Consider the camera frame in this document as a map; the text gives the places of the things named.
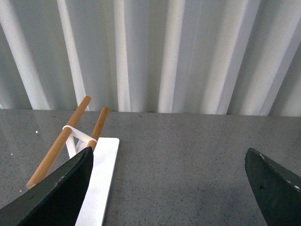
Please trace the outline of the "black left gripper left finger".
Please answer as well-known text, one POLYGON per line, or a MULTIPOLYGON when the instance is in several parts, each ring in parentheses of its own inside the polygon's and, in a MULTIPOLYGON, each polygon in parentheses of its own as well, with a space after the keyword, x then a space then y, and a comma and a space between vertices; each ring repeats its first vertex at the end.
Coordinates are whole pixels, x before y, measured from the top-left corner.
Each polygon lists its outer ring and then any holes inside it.
POLYGON ((94 155, 86 147, 0 210, 2 226, 73 226, 84 201, 94 155))

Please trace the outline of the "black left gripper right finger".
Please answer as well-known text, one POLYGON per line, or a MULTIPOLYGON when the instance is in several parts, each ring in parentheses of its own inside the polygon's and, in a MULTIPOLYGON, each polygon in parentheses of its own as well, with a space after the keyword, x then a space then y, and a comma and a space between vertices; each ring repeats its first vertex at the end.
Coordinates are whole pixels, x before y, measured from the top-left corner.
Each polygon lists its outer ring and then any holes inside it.
POLYGON ((269 226, 301 224, 301 177, 253 148, 245 157, 251 189, 269 226))

